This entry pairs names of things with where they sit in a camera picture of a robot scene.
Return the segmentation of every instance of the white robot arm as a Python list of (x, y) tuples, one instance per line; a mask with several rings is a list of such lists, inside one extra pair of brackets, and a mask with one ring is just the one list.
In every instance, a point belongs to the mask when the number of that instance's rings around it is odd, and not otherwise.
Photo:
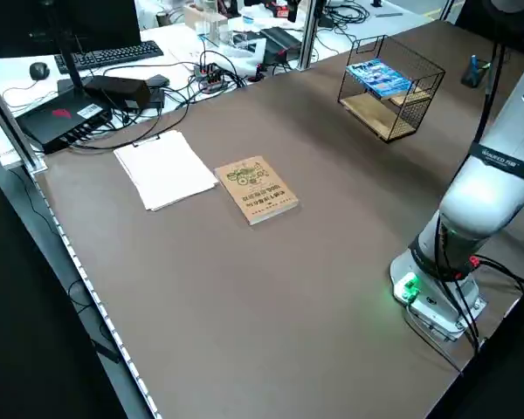
[[(501, 18), (524, 15), (524, 0), (491, 0), (490, 6)], [(411, 303), (413, 311), (451, 339), (457, 339), (471, 322), (461, 309), (464, 302), (474, 318), (486, 305), (473, 275), (466, 274), (470, 256), (524, 206), (524, 73), (472, 150), (438, 211), (390, 266), (396, 299)], [(438, 242), (441, 253), (436, 251)]]

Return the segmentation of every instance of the computer mouse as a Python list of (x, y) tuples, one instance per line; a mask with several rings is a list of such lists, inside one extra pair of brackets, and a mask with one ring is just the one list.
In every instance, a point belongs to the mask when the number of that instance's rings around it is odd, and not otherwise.
[(29, 75), (35, 81), (44, 80), (49, 77), (51, 70), (45, 63), (33, 63), (29, 67)]

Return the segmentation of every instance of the book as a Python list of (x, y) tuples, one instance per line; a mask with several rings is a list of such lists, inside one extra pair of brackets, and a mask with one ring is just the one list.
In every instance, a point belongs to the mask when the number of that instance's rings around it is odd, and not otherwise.
[(385, 65), (379, 58), (348, 65), (346, 70), (381, 100), (406, 94), (411, 87), (411, 81)]
[(299, 204), (297, 196), (260, 156), (216, 168), (216, 175), (250, 225)]

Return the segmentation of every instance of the white paper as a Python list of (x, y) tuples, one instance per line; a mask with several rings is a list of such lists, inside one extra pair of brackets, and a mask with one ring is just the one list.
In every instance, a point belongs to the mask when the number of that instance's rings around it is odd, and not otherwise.
[(147, 210), (158, 210), (217, 184), (217, 178), (178, 131), (118, 148), (114, 155)]

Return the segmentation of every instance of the table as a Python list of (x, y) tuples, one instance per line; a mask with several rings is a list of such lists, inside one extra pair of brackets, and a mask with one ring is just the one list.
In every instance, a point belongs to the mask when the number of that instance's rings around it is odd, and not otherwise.
[[(381, 13), (402, 11), (404, 14), (401, 17), (370, 17), (369, 20), (363, 24), (351, 24), (347, 32), (351, 35), (356, 35), (359, 38), (366, 38), (369, 36), (382, 35), (384, 33), (392, 35), (399, 31), (405, 31), (410, 28), (425, 24), (430, 21), (429, 18), (416, 15), (407, 10), (404, 10), (394, 4), (386, 4), (381, 8)], [(292, 34), (301, 38), (299, 32), (292, 31)], [(185, 24), (174, 24), (162, 28), (150, 29), (141, 32), (141, 40), (154, 40), (160, 48), (165, 52), (162, 57), (150, 58), (141, 60), (141, 65), (173, 65), (173, 66), (158, 66), (158, 67), (139, 67), (139, 68), (124, 68), (110, 72), (111, 76), (127, 77), (131, 79), (148, 79), (156, 74), (162, 74), (169, 78), (171, 87), (178, 89), (186, 86), (188, 77), (190, 76), (190, 65), (174, 65), (179, 61), (193, 61), (197, 62), (199, 55), (203, 50), (203, 44), (198, 39), (196, 33), (187, 27)], [(334, 50), (338, 52), (347, 51), (350, 48), (350, 43), (343, 35), (335, 34), (330, 31), (319, 32), (319, 40), (315, 41), (316, 57), (324, 59), (335, 54)], [(33, 81), (29, 78), (29, 66), (35, 62), (44, 62), (51, 69), (51, 74), (48, 79), (38, 82), (35, 86), (30, 87)], [(291, 62), (292, 66), (296, 66), (296, 62)], [(93, 72), (101, 74), (108, 68), (117, 67), (120, 65), (111, 65)], [(79, 72), (82, 77), (90, 76), (91, 72)], [(56, 96), (56, 83), (59, 79), (67, 78), (67, 75), (61, 75), (59, 69), (54, 62), (54, 57), (27, 57), (27, 58), (7, 58), (0, 59), (0, 92), (3, 93), (7, 89), (16, 87), (17, 89), (9, 90), (5, 99), (8, 104), (12, 105), (12, 112), (15, 116), (23, 112), (27, 112), (33, 107), (42, 103), (43, 100), (49, 100)], [(173, 94), (177, 100), (181, 100), (179, 95)], [(198, 99), (205, 99), (207, 95), (200, 94)], [(164, 113), (175, 109), (177, 102), (167, 98), (165, 100)], [(144, 113), (145, 116), (154, 116), (155, 111), (150, 110)], [(16, 167), (21, 163), (19, 156), (13, 150), (10, 141), (5, 136), (0, 128), (0, 162), (6, 168)]]
[[(388, 267), (465, 155), (483, 92), (459, 78), (491, 46), (441, 22), (398, 38), (446, 76), (419, 131), (391, 145), (336, 102), (345, 54), (190, 109), (178, 129), (208, 167), (263, 155), (299, 197), (253, 228), (221, 186), (150, 213), (113, 154), (50, 156), (38, 185), (153, 412), (423, 417), (454, 378), (404, 324)], [(523, 69), (513, 54), (494, 113)], [(524, 276), (524, 210), (483, 252)], [(493, 272), (478, 281), (488, 336), (517, 296)], [(447, 349), (460, 363), (472, 353)]]

